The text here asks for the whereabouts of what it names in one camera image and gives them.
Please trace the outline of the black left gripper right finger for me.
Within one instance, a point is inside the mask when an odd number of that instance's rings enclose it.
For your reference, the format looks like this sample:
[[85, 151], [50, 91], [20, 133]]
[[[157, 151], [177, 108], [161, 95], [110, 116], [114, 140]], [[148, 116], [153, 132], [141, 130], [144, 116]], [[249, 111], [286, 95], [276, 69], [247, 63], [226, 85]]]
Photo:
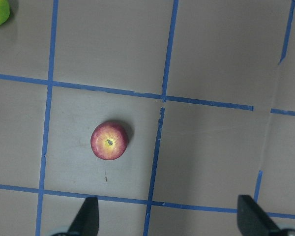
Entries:
[[242, 236], [278, 236], [281, 232], [250, 195], [238, 196], [236, 222]]

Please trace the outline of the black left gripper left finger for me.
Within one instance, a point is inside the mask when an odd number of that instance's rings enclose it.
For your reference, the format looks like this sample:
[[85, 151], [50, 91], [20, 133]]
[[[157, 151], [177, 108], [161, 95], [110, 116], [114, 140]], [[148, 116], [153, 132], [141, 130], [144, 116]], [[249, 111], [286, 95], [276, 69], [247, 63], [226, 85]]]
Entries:
[[69, 236], [96, 236], [99, 232], [99, 206], [97, 197], [85, 198], [70, 225]]

